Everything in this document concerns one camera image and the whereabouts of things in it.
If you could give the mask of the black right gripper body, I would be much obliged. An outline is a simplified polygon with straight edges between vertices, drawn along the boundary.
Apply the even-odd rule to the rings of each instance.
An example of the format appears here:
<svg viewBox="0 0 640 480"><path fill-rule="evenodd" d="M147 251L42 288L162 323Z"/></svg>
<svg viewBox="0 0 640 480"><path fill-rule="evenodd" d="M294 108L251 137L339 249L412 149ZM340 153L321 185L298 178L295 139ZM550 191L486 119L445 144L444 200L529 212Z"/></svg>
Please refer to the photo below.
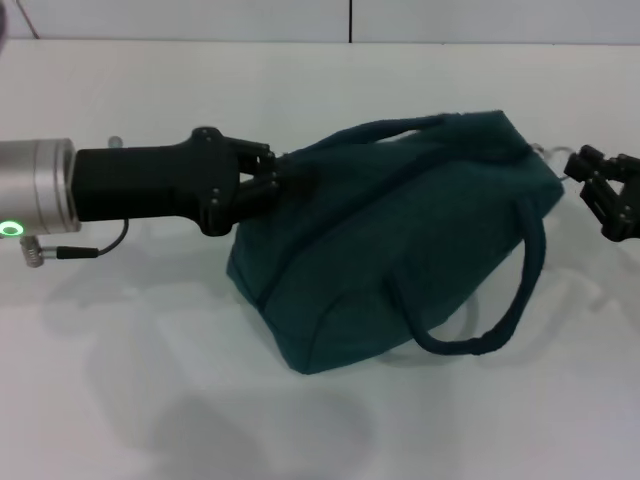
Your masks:
<svg viewBox="0 0 640 480"><path fill-rule="evenodd" d="M605 185L613 200L602 233L613 242L640 239L640 158L619 154L606 165Z"/></svg>

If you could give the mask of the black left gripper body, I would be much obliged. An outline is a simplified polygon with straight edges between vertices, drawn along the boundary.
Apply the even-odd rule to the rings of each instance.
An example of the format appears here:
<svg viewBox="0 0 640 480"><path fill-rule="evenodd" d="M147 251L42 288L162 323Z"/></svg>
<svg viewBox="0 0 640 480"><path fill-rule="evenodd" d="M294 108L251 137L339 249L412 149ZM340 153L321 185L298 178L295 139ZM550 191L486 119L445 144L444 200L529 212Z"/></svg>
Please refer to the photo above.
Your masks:
<svg viewBox="0 0 640 480"><path fill-rule="evenodd" d="M229 141L205 127L174 145L78 151L72 197L82 222L182 217L224 236L239 174Z"/></svg>

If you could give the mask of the dark teal lunch bag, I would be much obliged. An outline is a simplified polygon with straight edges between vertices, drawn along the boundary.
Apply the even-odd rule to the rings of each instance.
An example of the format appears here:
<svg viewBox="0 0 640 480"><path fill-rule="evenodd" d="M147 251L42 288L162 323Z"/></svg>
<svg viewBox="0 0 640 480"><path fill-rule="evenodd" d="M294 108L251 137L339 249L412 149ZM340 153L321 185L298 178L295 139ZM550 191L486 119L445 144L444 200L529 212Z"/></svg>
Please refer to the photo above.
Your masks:
<svg viewBox="0 0 640 480"><path fill-rule="evenodd" d="M417 342L483 355L513 336L542 272L558 176L500 111L380 120L284 157L294 188L242 222L227 272L287 365L345 367ZM481 336L446 322L517 247L513 300Z"/></svg>

